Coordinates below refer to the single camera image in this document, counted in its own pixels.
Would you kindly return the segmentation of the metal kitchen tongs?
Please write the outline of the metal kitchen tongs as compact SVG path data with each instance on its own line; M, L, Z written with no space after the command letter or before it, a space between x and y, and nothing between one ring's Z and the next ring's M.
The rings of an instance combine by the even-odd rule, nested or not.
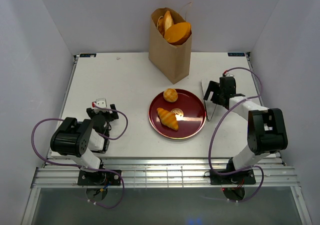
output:
M206 95L207 89L209 87L209 83L210 83L210 80L207 79L207 78L204 78L204 79L201 80L201 87L202 87L203 96ZM212 98L213 94L214 93L209 90L209 94L208 94L207 100L203 99L204 107L205 107L205 110L206 110L206 120L208 122L210 122L212 120L213 115L214 115L215 110L216 110L216 107L217 107L217 105L211 101L211 98Z

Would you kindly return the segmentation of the oval orange bun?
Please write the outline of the oval orange bun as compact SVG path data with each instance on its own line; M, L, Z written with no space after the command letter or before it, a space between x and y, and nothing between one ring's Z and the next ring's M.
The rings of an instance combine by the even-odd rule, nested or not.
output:
M191 24L189 22L180 22L166 30L164 39L171 45L180 46L188 40L191 33Z

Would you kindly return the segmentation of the long baguette bread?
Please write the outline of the long baguette bread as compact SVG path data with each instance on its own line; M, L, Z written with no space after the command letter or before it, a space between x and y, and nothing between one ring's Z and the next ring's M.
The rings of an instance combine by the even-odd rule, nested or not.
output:
M164 32L166 32L172 25L174 25L173 18L169 10L167 10L163 17L163 28Z

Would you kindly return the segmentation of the large braided pastry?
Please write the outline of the large braided pastry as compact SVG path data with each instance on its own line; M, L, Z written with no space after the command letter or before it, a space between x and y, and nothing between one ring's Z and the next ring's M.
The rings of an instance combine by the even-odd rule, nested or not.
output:
M159 31L159 33L161 34L161 36L163 37L165 35L165 29L164 29L164 18L160 17L159 20L157 21L157 30Z

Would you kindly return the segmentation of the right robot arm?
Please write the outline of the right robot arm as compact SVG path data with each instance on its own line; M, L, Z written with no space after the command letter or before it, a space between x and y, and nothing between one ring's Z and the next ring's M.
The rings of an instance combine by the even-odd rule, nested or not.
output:
M219 82L209 81L203 99L227 109L209 144L208 162L213 174L224 176L230 183L237 184L244 178L244 172L251 170L260 160L287 148L288 137L282 110L261 106L253 102L251 97L236 93L234 77L222 76ZM229 160L226 169L218 171L212 166L213 141L223 120L231 112L247 121L247 144Z

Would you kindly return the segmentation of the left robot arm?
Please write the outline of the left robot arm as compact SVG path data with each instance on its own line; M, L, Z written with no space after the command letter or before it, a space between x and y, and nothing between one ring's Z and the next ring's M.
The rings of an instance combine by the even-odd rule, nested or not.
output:
M121 171L105 172L104 163L96 156L108 150L110 141L101 135L110 135L110 122L117 120L119 115L96 107L87 108L86 112L89 119L83 121L66 117L51 137L50 148L80 166L79 186L119 186Z

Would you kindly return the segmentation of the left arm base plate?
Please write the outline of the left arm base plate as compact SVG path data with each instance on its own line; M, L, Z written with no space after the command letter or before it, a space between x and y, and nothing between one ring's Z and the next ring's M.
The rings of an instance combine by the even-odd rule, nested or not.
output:
M119 175L112 172L102 171L79 171L77 185L78 186L119 186L121 179Z

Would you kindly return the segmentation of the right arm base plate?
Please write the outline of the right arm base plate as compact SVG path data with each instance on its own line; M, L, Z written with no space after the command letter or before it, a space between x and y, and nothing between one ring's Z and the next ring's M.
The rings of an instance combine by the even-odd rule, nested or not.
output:
M240 170L236 173L225 175L229 173L227 169L217 169L216 172L212 170L204 173L204 178L209 178L211 185L255 185L256 179L253 169Z

